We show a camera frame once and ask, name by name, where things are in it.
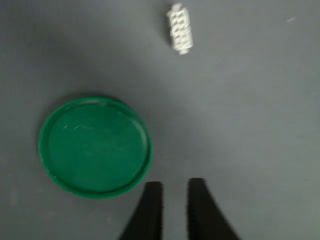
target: green bottle cap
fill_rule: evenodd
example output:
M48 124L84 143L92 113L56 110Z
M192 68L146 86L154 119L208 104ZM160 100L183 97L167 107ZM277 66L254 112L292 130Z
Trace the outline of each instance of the green bottle cap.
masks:
M98 199L138 184L149 168L152 144L145 124L127 105L108 97L84 97L46 119L38 151L59 186Z

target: white connector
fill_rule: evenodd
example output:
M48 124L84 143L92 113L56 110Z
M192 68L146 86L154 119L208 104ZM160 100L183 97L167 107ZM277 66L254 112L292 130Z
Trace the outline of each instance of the white connector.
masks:
M166 15L169 18L172 48L180 55L187 54L193 46L188 10L181 3L176 3Z

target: table surface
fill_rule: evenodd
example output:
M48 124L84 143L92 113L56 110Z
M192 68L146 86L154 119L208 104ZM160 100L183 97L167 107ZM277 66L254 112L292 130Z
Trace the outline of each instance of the table surface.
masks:
M205 178L243 240L320 237L320 1L184 0L194 47L170 48L164 0L0 1L0 238L115 240L147 181L163 239L187 239L189 178ZM145 121L150 170L86 199L45 173L50 112L112 96Z

